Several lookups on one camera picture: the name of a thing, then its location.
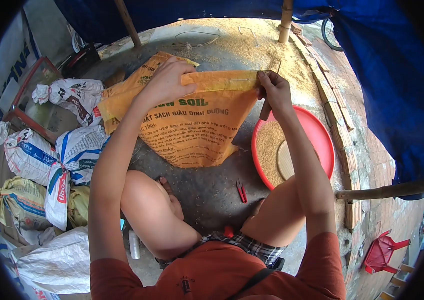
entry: rice husk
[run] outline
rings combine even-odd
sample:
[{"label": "rice husk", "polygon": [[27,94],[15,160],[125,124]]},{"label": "rice husk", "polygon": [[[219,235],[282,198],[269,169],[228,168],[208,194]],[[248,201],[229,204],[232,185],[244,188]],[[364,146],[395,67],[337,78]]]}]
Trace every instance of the rice husk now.
[{"label": "rice husk", "polygon": [[285,140],[284,132],[277,121],[265,123],[257,133],[255,145],[258,163],[274,187],[284,182],[277,165],[277,151]]},{"label": "rice husk", "polygon": [[295,97],[312,98],[320,101],[317,84],[312,77],[310,67],[300,56],[299,50],[293,43],[279,43],[277,27],[280,21],[248,18],[206,18],[177,21],[168,26],[183,24],[216,27],[220,30],[220,38],[209,45],[200,46],[209,48],[217,53],[217,57],[202,56],[197,53],[197,47],[187,49],[185,46],[179,51],[172,51],[174,55],[185,57],[193,61],[207,61],[211,64],[223,62],[221,51],[229,52],[248,69],[272,70],[277,72],[290,83],[290,89]]}]

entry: foot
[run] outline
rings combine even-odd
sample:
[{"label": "foot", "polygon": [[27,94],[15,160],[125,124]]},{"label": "foot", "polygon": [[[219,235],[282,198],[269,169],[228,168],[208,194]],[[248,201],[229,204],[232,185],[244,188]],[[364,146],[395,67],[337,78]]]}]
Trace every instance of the foot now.
[{"label": "foot", "polygon": [[167,179],[163,176],[159,177],[159,179],[156,180],[160,185],[163,187],[163,189],[167,192],[170,198],[170,208],[173,211],[173,214],[181,221],[184,220],[184,213],[182,212],[182,206],[180,206],[180,202],[177,199],[177,197],[174,195],[174,192],[172,191],[172,187],[170,186],[170,183],[167,181]]},{"label": "foot", "polygon": [[250,216],[245,220],[244,225],[249,222],[250,220],[254,219],[254,217],[259,213],[259,210],[261,209],[262,204],[264,203],[265,198],[261,198],[259,199],[259,201],[257,201],[258,203],[255,205],[254,210],[252,211],[252,213],[250,214]]}]

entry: orange t-shirt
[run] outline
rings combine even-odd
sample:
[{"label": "orange t-shirt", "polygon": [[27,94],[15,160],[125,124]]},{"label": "orange t-shirt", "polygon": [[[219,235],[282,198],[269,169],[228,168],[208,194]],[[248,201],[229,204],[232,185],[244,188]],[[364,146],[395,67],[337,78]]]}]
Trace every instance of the orange t-shirt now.
[{"label": "orange t-shirt", "polygon": [[[226,299],[265,267],[237,246],[209,241],[164,269],[157,283],[143,287],[131,267],[104,258],[90,264],[90,289],[95,300],[111,299]],[[345,299],[339,241],[324,232],[305,249],[296,276],[275,271],[237,298],[275,295],[281,299]]]}]

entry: round wooden lid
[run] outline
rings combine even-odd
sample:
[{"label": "round wooden lid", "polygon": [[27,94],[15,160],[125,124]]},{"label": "round wooden lid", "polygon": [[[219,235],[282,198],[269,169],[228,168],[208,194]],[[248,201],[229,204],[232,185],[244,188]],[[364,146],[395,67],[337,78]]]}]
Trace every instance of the round wooden lid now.
[{"label": "round wooden lid", "polygon": [[277,167],[279,173],[284,180],[287,180],[295,174],[294,165],[292,165],[292,159],[290,158],[289,147],[287,146],[287,141],[279,146],[277,151]]}]

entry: person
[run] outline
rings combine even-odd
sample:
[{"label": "person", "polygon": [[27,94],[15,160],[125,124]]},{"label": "person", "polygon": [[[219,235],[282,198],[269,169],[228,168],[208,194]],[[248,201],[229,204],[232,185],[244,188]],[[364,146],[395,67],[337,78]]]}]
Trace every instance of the person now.
[{"label": "person", "polygon": [[[295,175],[277,186],[231,238],[202,237],[184,222],[166,178],[128,170],[147,112],[195,91],[181,85],[192,65],[171,57],[137,94],[94,168],[89,199],[90,287],[93,299],[345,299],[335,197],[291,102],[289,83],[257,73],[279,122]],[[119,229],[120,210],[165,267],[156,285],[133,273]],[[271,266],[306,221],[306,249],[296,276]]]}]

